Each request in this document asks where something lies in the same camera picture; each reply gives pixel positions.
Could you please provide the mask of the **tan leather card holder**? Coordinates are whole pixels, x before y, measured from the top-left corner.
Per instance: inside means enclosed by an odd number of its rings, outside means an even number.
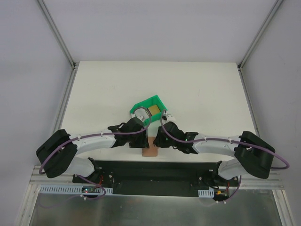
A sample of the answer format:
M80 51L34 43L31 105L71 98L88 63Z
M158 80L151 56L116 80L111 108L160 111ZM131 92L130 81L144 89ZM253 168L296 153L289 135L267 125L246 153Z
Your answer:
M142 157L157 157L158 155L158 147L153 143L155 141L155 137L148 137L148 148L142 149Z

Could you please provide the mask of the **green plastic bin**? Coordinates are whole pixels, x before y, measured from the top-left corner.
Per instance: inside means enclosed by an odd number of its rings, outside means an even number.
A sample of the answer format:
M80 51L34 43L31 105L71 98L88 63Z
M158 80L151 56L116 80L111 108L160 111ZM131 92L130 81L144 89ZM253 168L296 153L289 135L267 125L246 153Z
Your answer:
M151 115L151 113L148 110L148 107L152 105L158 105L161 112L159 114L156 114L154 116ZM145 117L145 120L143 121L144 126L149 125L150 119L151 122L158 121L161 117L161 113L163 110L167 110L166 106L163 104L161 99L158 95L154 95L148 99L145 99L137 104L134 104L132 109L129 111L130 114L136 113L136 114L143 114Z

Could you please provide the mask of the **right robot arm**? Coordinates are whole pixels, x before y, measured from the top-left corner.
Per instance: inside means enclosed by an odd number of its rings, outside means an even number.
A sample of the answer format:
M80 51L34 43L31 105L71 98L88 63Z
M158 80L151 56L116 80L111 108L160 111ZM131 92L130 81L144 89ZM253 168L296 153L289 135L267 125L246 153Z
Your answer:
M267 179L274 156L261 148L275 152L272 146L250 131L234 137L213 137L183 132L171 121L158 128L153 144L159 148L172 147L185 154L212 153L231 157L231 160L217 162L217 171L212 173L212 182L217 186L244 174Z

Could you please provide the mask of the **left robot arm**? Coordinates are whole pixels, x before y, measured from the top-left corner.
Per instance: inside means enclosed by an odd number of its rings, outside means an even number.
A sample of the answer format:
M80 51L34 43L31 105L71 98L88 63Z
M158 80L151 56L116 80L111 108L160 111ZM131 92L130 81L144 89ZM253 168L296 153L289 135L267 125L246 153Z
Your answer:
M108 149L125 144L134 144L134 148L148 146L147 129L138 117L128 122L94 132L92 134L69 134L65 129L56 131L36 151L41 163L39 173L48 178L55 178L67 172L78 174L89 183L99 179L99 171L93 160L79 158L81 153L96 149Z

